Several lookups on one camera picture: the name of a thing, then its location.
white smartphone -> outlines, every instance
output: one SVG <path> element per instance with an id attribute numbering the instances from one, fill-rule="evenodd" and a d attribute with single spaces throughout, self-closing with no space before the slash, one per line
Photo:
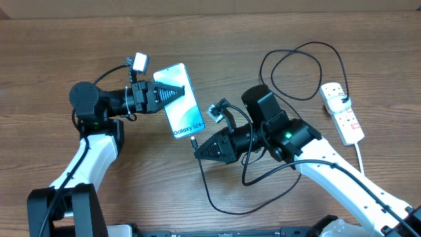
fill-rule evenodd
<path id="1" fill-rule="evenodd" d="M 172 135 L 178 139 L 205 129 L 205 122 L 197 105 L 186 66 L 179 63 L 153 73 L 153 80 L 170 86 L 184 86 L 184 96 L 168 104 L 164 109 Z"/>

wooden table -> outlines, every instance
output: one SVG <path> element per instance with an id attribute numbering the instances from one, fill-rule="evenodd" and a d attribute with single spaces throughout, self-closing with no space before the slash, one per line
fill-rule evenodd
<path id="1" fill-rule="evenodd" d="M 70 120 L 69 89 L 124 64 L 136 51 L 151 56 L 149 74 L 183 62 L 202 112 L 222 97 L 241 105 L 257 85 L 260 62 L 273 49 L 324 41 L 341 53 L 353 108 L 366 134 L 360 147 L 366 175 L 411 205 L 421 204 L 421 14 L 320 13 L 171 16 L 0 21 L 0 235 L 27 236 L 26 198 L 48 187 L 73 158 L 79 135 Z M 304 48 L 322 63 L 325 82 L 343 75 L 332 50 Z M 281 57 L 273 55 L 264 79 Z M 275 73 L 279 87 L 304 97 L 316 88 L 318 67 L 294 55 Z M 126 70 L 99 83 L 128 85 Z M 288 100 L 352 165 L 320 96 Z M 281 103 L 293 117 L 291 111 Z M 245 119 L 234 113 L 238 124 Z M 209 205 L 188 139 L 175 140 L 165 113 L 125 121 L 126 143 L 108 170 L 98 196 L 107 224 L 137 223 L 143 230 L 249 230 L 308 226 L 327 214 L 356 220 L 319 185 L 303 177 L 284 198 L 251 215 L 218 213 Z M 204 114 L 199 143 L 224 127 Z M 249 178 L 277 166 L 266 155 Z M 285 170 L 243 187 L 240 163 L 205 161 L 215 205 L 246 211 L 288 189 L 297 172 Z"/>

